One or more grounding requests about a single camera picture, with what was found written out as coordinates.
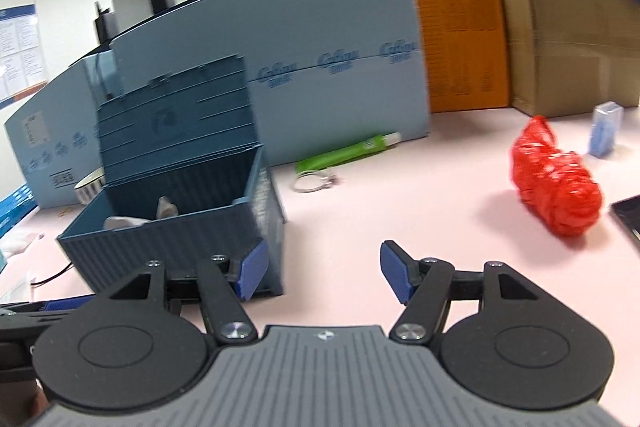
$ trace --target small blue box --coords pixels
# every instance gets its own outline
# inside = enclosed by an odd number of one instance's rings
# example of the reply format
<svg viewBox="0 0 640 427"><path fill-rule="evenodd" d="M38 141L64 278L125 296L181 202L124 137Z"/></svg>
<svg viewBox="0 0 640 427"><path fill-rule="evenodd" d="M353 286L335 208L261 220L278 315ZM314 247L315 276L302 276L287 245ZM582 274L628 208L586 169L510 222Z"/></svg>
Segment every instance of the small blue box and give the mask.
<svg viewBox="0 0 640 427"><path fill-rule="evenodd" d="M163 261L170 277L188 277L200 259L267 249L255 295L282 294L284 214L257 140L242 58L156 78L103 104L98 122L108 184L58 237L92 290L149 260ZM155 219L161 196L180 216L103 230L110 216ZM249 272L240 279L244 290L236 291L249 298L258 280Z"/></svg>
<svg viewBox="0 0 640 427"><path fill-rule="evenodd" d="M622 126L624 108L615 102L605 102L593 110L593 123L589 139L589 154L604 158L616 146L616 136Z"/></svg>
<svg viewBox="0 0 640 427"><path fill-rule="evenodd" d="M20 220L36 206L37 203L27 185L14 190L0 201L0 237L20 223Z"/></svg>

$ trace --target blue box lid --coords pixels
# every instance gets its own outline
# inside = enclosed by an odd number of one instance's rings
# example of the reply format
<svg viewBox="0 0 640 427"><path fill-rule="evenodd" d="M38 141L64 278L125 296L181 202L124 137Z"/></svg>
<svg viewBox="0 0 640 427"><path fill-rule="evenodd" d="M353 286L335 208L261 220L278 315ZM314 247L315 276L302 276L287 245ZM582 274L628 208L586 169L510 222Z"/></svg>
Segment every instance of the blue box lid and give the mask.
<svg viewBox="0 0 640 427"><path fill-rule="evenodd" d="M155 78L102 104L98 129L110 184L254 146L244 60L221 58Z"/></svg>

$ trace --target gray textured plate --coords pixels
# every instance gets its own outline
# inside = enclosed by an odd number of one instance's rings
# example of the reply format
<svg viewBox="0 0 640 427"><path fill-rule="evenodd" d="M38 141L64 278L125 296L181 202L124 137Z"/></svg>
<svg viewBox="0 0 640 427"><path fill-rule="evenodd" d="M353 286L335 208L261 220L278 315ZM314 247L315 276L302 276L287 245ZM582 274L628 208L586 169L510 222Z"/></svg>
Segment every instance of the gray textured plate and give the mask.
<svg viewBox="0 0 640 427"><path fill-rule="evenodd" d="M621 427L595 402L519 412L456 384L431 351L393 343L380 327L272 327L248 347L224 349L191 390L124 416L60 405L38 427Z"/></svg>

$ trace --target poster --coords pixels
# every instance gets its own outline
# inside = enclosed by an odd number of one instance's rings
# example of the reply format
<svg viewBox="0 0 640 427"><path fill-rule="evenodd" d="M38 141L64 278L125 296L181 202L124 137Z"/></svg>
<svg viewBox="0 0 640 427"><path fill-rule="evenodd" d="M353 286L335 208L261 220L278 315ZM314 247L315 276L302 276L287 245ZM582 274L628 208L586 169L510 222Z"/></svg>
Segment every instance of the poster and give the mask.
<svg viewBox="0 0 640 427"><path fill-rule="evenodd" d="M36 7L0 10L0 100L47 80Z"/></svg>

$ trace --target metal screw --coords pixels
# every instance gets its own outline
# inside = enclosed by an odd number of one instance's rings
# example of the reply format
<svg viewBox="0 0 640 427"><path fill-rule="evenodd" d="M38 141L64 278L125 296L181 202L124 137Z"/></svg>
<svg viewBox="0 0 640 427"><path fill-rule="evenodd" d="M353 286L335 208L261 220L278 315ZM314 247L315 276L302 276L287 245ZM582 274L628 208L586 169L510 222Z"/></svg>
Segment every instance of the metal screw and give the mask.
<svg viewBox="0 0 640 427"><path fill-rule="evenodd" d="M220 328L220 333L226 339L245 339L253 331L253 328L244 322L229 322Z"/></svg>
<svg viewBox="0 0 640 427"><path fill-rule="evenodd" d="M321 341L330 341L332 338L335 337L335 333L333 331L329 331L329 330L325 330L325 331L320 331L320 333L318 333L316 335L316 337L318 337Z"/></svg>
<svg viewBox="0 0 640 427"><path fill-rule="evenodd" d="M420 324L400 324L396 328L396 335L404 341L419 341L420 339L423 339L426 334L427 330L425 330Z"/></svg>

